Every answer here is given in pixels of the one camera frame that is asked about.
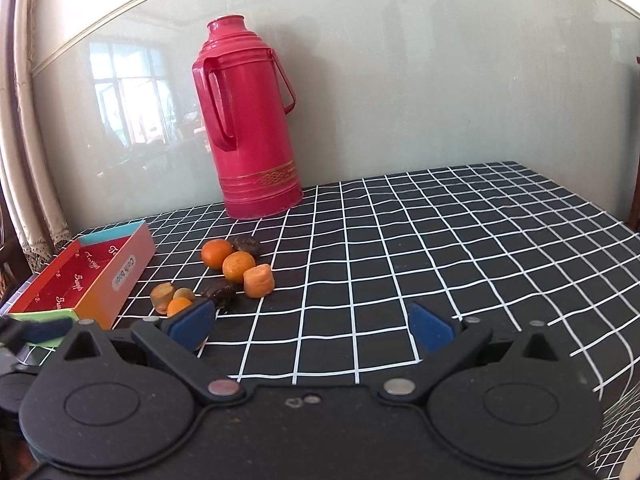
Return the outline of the small orange tangerine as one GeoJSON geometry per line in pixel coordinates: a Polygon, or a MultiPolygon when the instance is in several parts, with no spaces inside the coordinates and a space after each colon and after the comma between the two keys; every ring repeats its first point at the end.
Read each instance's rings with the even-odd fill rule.
{"type": "Polygon", "coordinates": [[[168,318],[171,318],[172,316],[180,313],[184,309],[191,307],[192,304],[193,304],[193,300],[190,299],[189,297],[177,297],[177,298],[171,299],[167,305],[166,316],[168,318]]]}

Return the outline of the orange green fruit piece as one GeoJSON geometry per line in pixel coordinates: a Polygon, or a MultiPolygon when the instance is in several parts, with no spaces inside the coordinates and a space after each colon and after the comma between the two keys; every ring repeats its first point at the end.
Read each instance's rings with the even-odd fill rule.
{"type": "Polygon", "coordinates": [[[160,283],[150,292],[150,300],[153,308],[160,315],[165,315],[168,304],[174,299],[175,287],[171,282],[160,283]]]}

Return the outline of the small green fruit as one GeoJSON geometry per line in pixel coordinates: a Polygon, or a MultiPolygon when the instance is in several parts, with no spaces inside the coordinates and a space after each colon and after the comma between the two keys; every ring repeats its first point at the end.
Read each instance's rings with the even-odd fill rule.
{"type": "Polygon", "coordinates": [[[195,300],[195,294],[193,292],[192,289],[187,288],[187,287],[180,287],[178,289],[175,290],[174,292],[174,299],[187,299],[191,302],[193,302],[195,300]]]}

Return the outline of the dark brown fruit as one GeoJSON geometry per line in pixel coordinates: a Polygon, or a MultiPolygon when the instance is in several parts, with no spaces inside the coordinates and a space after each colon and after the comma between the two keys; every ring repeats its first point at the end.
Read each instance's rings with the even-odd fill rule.
{"type": "Polygon", "coordinates": [[[236,252],[247,252],[254,259],[262,255],[262,243],[250,235],[237,235],[232,238],[231,245],[236,252]]]}
{"type": "Polygon", "coordinates": [[[213,283],[202,292],[202,296],[209,299],[217,311],[224,311],[236,304],[238,291],[238,284],[220,278],[219,280],[213,281],[213,283]]]}

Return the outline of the orange persimmon piece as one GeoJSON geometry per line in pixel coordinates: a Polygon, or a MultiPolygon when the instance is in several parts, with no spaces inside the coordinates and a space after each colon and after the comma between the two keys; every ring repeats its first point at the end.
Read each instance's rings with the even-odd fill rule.
{"type": "Polygon", "coordinates": [[[247,297],[264,298],[270,295],[275,287],[276,282],[268,263],[253,266],[243,273],[243,288],[247,297]]]}

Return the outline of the red cardboard box tray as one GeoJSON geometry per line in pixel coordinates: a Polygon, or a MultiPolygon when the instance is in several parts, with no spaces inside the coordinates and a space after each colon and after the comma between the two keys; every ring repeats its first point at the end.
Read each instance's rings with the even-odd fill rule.
{"type": "Polygon", "coordinates": [[[111,328],[155,254],[144,221],[127,223],[71,242],[6,304],[17,318],[92,318],[111,328]]]}

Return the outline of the beige curtain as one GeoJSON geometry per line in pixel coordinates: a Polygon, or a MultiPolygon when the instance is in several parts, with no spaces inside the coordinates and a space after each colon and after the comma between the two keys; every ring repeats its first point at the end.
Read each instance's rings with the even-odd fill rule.
{"type": "Polygon", "coordinates": [[[34,272],[72,238],[48,166],[32,93],[35,0],[1,0],[1,187],[34,272]]]}

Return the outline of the black white grid tablecloth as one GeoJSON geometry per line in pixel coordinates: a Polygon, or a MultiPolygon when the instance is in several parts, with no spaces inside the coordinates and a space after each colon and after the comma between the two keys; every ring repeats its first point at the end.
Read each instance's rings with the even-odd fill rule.
{"type": "Polygon", "coordinates": [[[242,300],[202,350],[243,380],[356,382],[412,364],[409,304],[513,330],[548,324],[610,408],[592,456],[624,475],[639,437],[639,239],[516,162],[440,168],[308,188],[271,219],[234,221],[210,205],[150,221],[157,253],[117,319],[168,278],[198,287],[211,238],[254,235],[276,289],[242,300]]]}

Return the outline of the red thermos flask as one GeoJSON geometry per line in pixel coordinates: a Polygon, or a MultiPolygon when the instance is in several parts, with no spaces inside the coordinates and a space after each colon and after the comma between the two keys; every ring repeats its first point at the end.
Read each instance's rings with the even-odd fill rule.
{"type": "Polygon", "coordinates": [[[204,126],[228,215],[280,214],[303,198],[286,115],[296,95],[277,53],[242,15],[208,24],[192,65],[204,126]]]}

